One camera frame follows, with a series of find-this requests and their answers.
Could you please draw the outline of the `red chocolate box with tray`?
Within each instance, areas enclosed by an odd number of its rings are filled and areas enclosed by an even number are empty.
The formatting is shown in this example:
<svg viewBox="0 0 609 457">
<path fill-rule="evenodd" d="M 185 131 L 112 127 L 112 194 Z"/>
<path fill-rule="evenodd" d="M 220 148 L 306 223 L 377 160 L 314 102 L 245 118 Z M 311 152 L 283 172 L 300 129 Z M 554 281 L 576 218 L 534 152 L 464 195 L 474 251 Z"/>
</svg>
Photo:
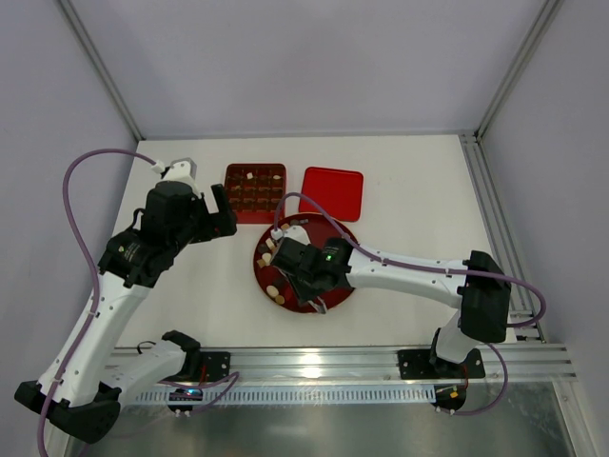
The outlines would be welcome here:
<svg viewBox="0 0 609 457">
<path fill-rule="evenodd" d="M 247 173 L 253 173 L 251 180 Z M 274 174 L 281 175 L 274 180 Z M 260 181 L 259 175 L 267 175 Z M 270 225 L 281 198 L 285 195 L 286 169 L 279 163 L 234 163 L 226 167 L 225 183 L 230 205 L 241 225 Z"/>
</svg>

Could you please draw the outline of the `red box lid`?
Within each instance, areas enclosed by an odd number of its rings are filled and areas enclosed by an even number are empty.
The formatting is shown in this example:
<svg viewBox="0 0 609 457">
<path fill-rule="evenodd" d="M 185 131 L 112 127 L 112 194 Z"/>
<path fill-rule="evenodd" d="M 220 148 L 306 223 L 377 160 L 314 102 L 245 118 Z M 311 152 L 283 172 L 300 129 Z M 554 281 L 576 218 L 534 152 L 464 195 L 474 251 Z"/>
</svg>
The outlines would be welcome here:
<svg viewBox="0 0 609 457">
<path fill-rule="evenodd" d="M 354 223 L 362 212 L 363 175 L 355 170 L 309 167 L 304 172 L 301 194 L 335 219 Z"/>
</svg>

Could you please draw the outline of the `metal tongs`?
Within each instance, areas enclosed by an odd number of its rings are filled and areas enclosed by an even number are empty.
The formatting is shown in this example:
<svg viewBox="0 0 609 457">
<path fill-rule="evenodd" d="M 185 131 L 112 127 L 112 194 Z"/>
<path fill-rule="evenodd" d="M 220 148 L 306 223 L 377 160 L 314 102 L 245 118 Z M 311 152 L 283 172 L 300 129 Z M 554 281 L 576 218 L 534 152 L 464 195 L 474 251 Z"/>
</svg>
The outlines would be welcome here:
<svg viewBox="0 0 609 457">
<path fill-rule="evenodd" d="M 282 307 L 299 314 L 327 314 L 328 308 L 321 293 L 293 275 L 280 272 L 284 297 Z"/>
</svg>

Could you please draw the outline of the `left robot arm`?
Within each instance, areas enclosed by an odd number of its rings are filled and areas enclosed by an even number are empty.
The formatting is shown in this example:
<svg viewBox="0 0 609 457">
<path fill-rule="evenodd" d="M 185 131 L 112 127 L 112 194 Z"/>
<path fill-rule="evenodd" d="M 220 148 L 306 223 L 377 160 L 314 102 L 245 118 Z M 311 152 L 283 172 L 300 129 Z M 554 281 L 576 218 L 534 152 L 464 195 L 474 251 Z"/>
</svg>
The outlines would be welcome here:
<svg viewBox="0 0 609 457">
<path fill-rule="evenodd" d="M 93 269 L 90 302 L 60 354 L 38 380 L 19 385 L 18 403 L 92 445 L 110 432 L 122 407 L 150 386 L 200 376 L 201 345 L 177 330 L 166 332 L 125 368 L 109 372 L 106 365 L 134 311 L 180 252 L 236 233 L 237 216 L 224 187 L 211 190 L 215 212 L 208 211 L 204 195 L 184 183 L 163 181 L 148 192 L 132 223 L 108 241 Z"/>
</svg>

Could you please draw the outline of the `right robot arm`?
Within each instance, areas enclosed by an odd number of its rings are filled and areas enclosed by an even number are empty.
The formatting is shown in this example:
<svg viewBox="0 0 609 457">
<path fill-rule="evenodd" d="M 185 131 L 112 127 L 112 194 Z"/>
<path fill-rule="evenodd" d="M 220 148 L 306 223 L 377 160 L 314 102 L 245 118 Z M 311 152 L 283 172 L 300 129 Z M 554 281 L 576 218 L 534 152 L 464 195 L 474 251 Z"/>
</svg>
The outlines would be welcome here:
<svg viewBox="0 0 609 457">
<path fill-rule="evenodd" d="M 322 248 L 284 237 L 270 265 L 287 279 L 301 303 L 337 289 L 374 288 L 419 296 L 455 310 L 434 333 L 429 364 L 441 378 L 464 374 L 479 344 L 505 341 L 511 285 L 492 257 L 473 250 L 464 261 L 402 257 L 330 238 Z"/>
</svg>

